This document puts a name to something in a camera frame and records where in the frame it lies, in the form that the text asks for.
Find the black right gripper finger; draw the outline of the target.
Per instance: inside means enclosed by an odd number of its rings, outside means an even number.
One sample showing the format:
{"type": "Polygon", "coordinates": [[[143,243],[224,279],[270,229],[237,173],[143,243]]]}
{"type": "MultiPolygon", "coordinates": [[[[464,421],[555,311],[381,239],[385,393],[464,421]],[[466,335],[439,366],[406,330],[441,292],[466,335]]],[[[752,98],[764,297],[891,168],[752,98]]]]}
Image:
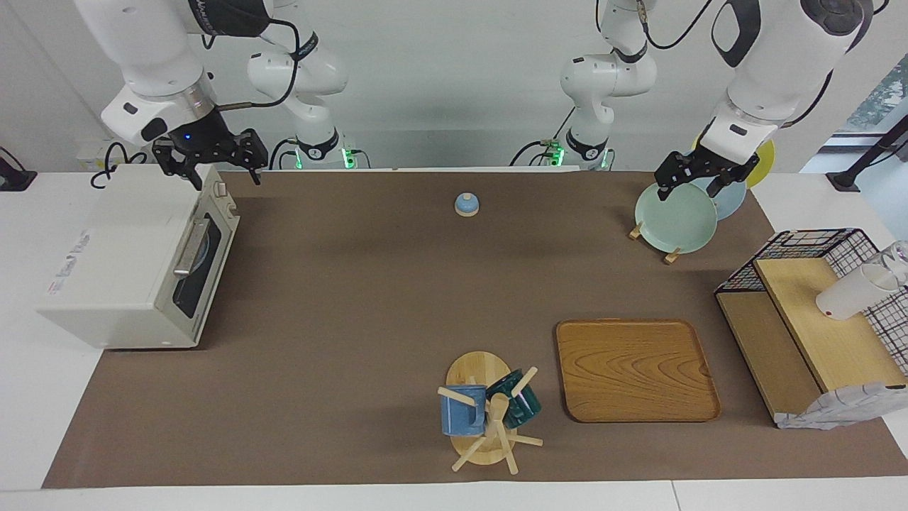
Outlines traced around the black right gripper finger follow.
{"type": "Polygon", "coordinates": [[[202,189],[202,179],[196,172],[196,165],[200,159],[195,154],[184,155],[184,159],[178,161],[173,156],[175,151],[173,142],[155,142],[155,159],[162,169],[163,174],[168,177],[179,177],[188,181],[196,191],[202,189]]]}
{"type": "Polygon", "coordinates": [[[253,184],[259,187],[262,184],[262,169],[269,162],[269,150],[260,139],[255,129],[245,129],[241,132],[241,167],[248,171],[253,184]]]}

